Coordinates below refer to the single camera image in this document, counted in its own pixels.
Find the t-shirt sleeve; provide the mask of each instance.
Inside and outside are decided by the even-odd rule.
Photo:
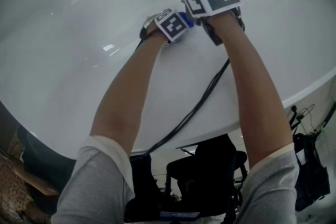
[[[125,206],[135,197],[132,183],[125,180],[132,178],[130,164],[123,165],[129,160],[125,159],[125,152],[121,158],[116,155],[123,150],[119,145],[114,144],[120,148],[109,151],[114,152],[114,156],[98,149],[100,146],[86,145],[80,149],[74,172],[60,196],[51,223],[123,223]]]
[[[254,166],[244,182],[243,205],[235,223],[296,223],[298,175],[293,144]]]

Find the black cable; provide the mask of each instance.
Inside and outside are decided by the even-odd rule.
[[[183,152],[185,152],[185,153],[189,154],[190,156],[195,156],[195,154],[194,154],[194,153],[191,153],[191,152],[189,152],[188,150],[185,150],[185,149],[184,149],[184,148],[182,148],[182,147],[181,147],[181,150],[182,150]]]
[[[325,120],[323,122],[323,128],[325,128],[325,126],[328,124],[328,122],[334,115],[335,111],[336,111],[336,102],[334,102],[334,104],[331,107],[331,110],[329,111],[328,115],[325,117]]]
[[[308,108],[301,109],[300,112],[299,112],[299,114],[301,114],[303,111],[308,111],[308,113],[309,113],[309,112],[313,111],[314,108],[315,108],[315,104],[312,104]]]
[[[208,99],[210,94],[213,92],[214,88],[216,87],[218,81],[222,77],[223,73],[227,69],[228,65],[230,64],[230,60],[227,59],[223,67],[220,69],[220,71],[213,77],[211,80],[210,84],[206,88],[204,94],[202,95],[201,99],[199,102],[196,104],[196,106],[190,111],[187,116],[183,118],[183,120],[168,134],[166,135],[163,139],[161,139],[159,142],[154,144],[149,150],[147,150],[144,154],[139,155],[138,157],[135,157],[132,159],[132,161],[144,158],[148,154],[151,154],[155,150],[157,150],[159,147],[167,143],[169,140],[171,140],[175,135],[178,134],[180,130],[184,128],[184,126],[192,119],[192,117],[197,113],[198,110],[202,107],[202,105],[205,103],[205,101]]]
[[[321,131],[317,132],[316,136],[314,137],[315,142],[318,141],[321,138]]]
[[[296,134],[296,131],[298,130],[298,127],[296,126],[295,130],[294,130],[294,133],[293,133],[293,136]]]
[[[308,133],[306,132],[306,129],[305,129],[305,127],[304,127],[304,125],[302,124],[301,121],[300,121],[300,124],[301,124],[301,126],[302,126],[302,128],[303,128],[303,130],[304,130],[304,133],[305,133],[306,135],[308,135]]]
[[[310,111],[309,111],[308,109],[306,109],[306,108],[304,108],[304,109],[302,109],[302,110],[304,110],[304,111],[308,111],[309,118],[310,118],[310,126],[312,127],[313,131],[315,131],[316,129],[314,128],[314,126],[313,126],[313,124],[312,124],[312,115],[311,115]]]

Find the forearm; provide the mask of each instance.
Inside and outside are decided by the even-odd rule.
[[[152,69],[164,41],[162,34],[155,34],[134,52],[100,102],[90,135],[109,137],[131,153]]]
[[[292,142],[288,120],[272,79],[236,19],[224,13],[209,23],[223,41],[232,65],[240,126],[252,167]]]

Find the person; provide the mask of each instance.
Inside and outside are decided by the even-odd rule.
[[[299,168],[277,90],[231,12],[207,21],[222,40],[232,65],[249,160],[250,172],[236,223],[296,223]],[[144,41],[111,83],[97,109],[90,136],[79,150],[52,223],[123,223],[125,206],[134,198],[129,157],[154,62],[165,40],[163,34],[156,33]]]

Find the white curved surface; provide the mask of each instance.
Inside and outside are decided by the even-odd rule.
[[[244,0],[246,33],[284,106],[336,74],[336,0]],[[94,113],[130,57],[148,15],[180,0],[0,0],[0,100],[56,152],[76,158]],[[200,99],[226,60],[201,28],[165,48],[151,77],[134,150],[164,137]],[[231,69],[186,128],[165,145],[238,128]]]

